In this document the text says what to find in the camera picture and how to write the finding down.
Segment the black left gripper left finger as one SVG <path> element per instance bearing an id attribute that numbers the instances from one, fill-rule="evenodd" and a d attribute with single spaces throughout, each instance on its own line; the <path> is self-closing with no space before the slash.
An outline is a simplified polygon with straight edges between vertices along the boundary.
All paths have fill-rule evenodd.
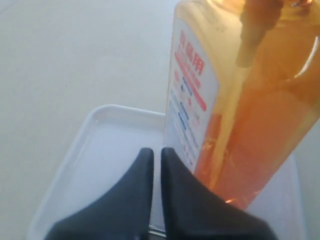
<path id="1" fill-rule="evenodd" d="M 154 186 L 154 152 L 142 148 L 120 180 L 87 207 L 57 223 L 49 240 L 147 240 Z"/>

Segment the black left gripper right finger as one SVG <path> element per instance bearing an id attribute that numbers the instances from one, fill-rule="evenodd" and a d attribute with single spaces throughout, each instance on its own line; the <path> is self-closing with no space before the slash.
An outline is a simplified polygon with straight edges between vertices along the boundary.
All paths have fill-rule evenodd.
<path id="1" fill-rule="evenodd" d="M 202 185 L 173 148 L 161 151 L 161 198 L 168 240 L 275 240 L 262 219 L 232 205 Z"/>

